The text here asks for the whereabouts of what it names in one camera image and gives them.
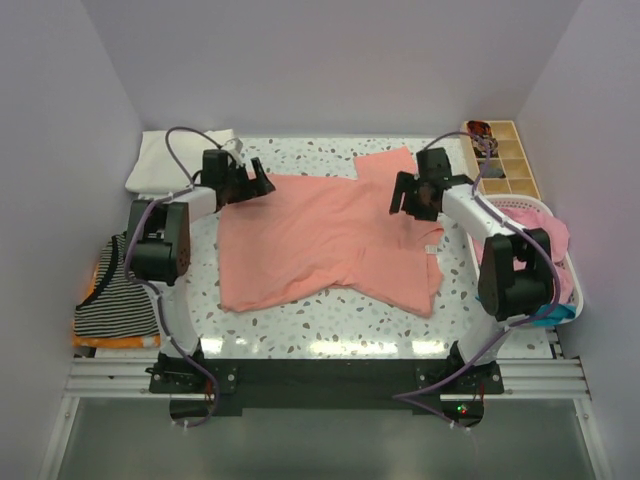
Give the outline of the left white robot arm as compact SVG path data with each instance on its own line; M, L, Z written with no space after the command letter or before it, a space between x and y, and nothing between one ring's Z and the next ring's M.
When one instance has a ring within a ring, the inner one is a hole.
M227 205L275 191L259 158L253 171L231 152L203 152L202 168L191 184L175 193L138 198L130 205L124 272L148 293L161 335L160 353L184 358L172 370L173 382L185 392L200 390L207 368L193 359L201 351L190 318L186 276L191 264L191 224Z

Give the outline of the salmon pink t shirt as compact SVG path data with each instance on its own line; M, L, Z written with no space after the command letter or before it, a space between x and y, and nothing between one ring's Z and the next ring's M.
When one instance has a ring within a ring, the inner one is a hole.
M357 157L354 165L354 179L275 175L275 192L223 208L224 310L260 310L343 287L431 316L444 229L389 212L397 174L416 170L409 149Z

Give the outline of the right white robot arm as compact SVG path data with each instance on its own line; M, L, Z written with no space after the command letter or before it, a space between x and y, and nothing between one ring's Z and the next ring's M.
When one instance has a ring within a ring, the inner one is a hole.
M445 369L448 386L466 393L481 380L478 365L495 360L512 328L548 316L559 304L560 280L544 229L509 219L479 191L477 179L452 174L444 149L423 149L416 160L416 174L396 175L389 212L416 220L443 214L482 247L477 298L485 315L452 345Z

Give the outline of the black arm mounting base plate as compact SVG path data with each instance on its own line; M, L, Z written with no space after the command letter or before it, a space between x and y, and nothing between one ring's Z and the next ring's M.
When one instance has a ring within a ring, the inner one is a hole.
M149 391L170 396L173 419L240 416L247 409L396 410L396 395L421 391L420 401L456 420L481 419L484 395L505 388L491 362L432 390L443 359L183 359L159 355L147 368Z

